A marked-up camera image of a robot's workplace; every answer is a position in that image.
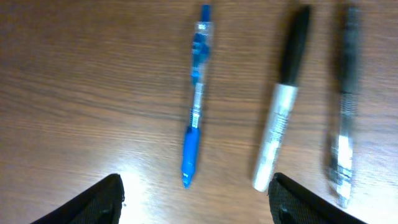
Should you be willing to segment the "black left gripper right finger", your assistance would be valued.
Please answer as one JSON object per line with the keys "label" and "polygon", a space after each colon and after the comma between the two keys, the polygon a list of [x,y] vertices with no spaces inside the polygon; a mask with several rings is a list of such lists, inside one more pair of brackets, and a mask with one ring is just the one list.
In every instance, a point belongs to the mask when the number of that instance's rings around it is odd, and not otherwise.
{"label": "black left gripper right finger", "polygon": [[281,172],[270,181],[268,196],[275,224],[365,224]]}

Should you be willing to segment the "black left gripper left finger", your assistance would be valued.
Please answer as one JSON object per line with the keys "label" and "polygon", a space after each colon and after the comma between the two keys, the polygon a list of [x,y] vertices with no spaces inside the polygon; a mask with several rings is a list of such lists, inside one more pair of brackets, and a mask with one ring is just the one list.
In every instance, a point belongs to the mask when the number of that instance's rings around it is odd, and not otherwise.
{"label": "black left gripper left finger", "polygon": [[118,224],[124,202],[119,174],[110,174],[32,224]]}

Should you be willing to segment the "black clear gel pen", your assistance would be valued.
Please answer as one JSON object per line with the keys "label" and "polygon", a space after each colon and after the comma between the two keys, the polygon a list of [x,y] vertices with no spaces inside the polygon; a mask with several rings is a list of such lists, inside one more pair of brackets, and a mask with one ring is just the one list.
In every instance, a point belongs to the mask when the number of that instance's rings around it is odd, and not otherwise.
{"label": "black clear gel pen", "polygon": [[346,208],[351,197],[360,61],[359,9],[351,2],[344,7],[341,31],[341,56],[337,74],[339,114],[336,131],[331,138],[329,180],[337,194],[338,206]]}

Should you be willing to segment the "black white Sharpie marker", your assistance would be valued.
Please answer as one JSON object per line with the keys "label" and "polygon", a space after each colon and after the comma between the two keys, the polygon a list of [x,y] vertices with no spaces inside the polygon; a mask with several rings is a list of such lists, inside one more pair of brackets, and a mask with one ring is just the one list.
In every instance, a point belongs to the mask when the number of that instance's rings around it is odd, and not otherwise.
{"label": "black white Sharpie marker", "polygon": [[252,186],[260,192],[267,190],[272,179],[290,113],[297,97],[298,75],[310,27],[311,11],[311,6],[303,5],[291,20],[280,61],[280,79],[274,88],[252,178]]}

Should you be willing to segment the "blue gel pen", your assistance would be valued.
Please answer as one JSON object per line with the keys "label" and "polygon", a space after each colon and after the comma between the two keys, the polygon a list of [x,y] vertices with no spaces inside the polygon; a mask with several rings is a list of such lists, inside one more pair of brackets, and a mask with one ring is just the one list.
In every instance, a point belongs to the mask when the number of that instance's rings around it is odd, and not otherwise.
{"label": "blue gel pen", "polygon": [[182,183],[186,189],[193,182],[200,150],[203,98],[214,33],[211,15],[212,6],[210,4],[202,5],[200,19],[195,23],[195,33],[192,39],[192,64],[190,69],[192,103],[183,139],[181,167]]}

